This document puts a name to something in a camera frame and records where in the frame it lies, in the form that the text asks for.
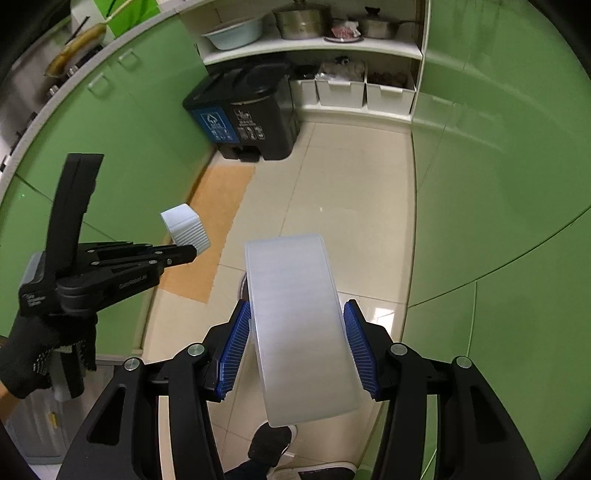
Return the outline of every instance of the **foot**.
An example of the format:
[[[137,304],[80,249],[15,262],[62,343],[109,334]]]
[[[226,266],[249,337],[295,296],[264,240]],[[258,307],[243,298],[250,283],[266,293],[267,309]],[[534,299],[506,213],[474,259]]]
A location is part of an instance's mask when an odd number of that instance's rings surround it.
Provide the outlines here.
[[[265,465],[277,466],[281,455],[296,438],[296,433],[297,429],[293,425],[276,429],[268,423],[261,425],[252,438],[248,458]]]
[[[348,462],[275,470],[272,480],[353,480],[357,467]]]

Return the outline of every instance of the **trash bin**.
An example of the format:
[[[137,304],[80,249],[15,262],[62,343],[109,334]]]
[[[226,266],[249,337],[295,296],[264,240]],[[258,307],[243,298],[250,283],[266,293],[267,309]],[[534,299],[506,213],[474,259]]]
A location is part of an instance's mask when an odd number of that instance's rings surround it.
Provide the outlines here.
[[[287,63],[261,63],[210,75],[185,98],[225,158],[283,160],[299,133]]]

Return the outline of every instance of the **cabinet handle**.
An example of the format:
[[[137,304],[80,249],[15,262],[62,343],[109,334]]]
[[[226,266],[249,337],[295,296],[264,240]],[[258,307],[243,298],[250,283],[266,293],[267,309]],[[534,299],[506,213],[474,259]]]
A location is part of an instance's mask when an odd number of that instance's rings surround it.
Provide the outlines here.
[[[90,83],[88,84],[87,88],[96,95],[96,92],[94,91],[94,88],[96,87],[96,85],[101,81],[104,80],[107,83],[109,83],[109,79],[107,77],[105,77],[104,73],[99,73],[96,77],[94,77]]]
[[[124,51],[121,55],[119,55],[117,57],[117,61],[119,62],[119,64],[123,67],[125,67],[125,65],[123,65],[123,62],[125,61],[126,58],[128,58],[129,56],[134,56],[136,59],[138,58],[138,56],[135,54],[134,49],[130,48],[127,51]]]

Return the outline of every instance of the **stainless steel pot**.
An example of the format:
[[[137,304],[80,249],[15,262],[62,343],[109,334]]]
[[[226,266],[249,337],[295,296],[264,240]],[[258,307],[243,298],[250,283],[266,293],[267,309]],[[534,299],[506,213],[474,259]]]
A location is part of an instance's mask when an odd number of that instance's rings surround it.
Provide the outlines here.
[[[359,20],[359,31],[367,38],[381,38],[388,40],[394,38],[400,25],[403,23],[417,23],[414,20],[388,20],[379,16],[379,8],[365,7],[367,17]]]
[[[330,5],[308,4],[294,0],[294,5],[273,10],[281,38],[303,40],[324,37],[332,27]]]

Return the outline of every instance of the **white sneaker sole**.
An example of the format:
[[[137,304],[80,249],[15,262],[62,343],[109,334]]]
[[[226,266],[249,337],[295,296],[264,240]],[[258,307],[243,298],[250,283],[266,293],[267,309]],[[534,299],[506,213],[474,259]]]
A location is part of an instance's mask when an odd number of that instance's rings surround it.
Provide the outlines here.
[[[349,462],[332,462],[323,463],[321,465],[303,466],[299,468],[283,468],[272,471],[268,476],[268,480],[301,480],[300,472],[312,472],[318,470],[325,470],[329,468],[348,468],[353,473],[357,473],[357,467]]]

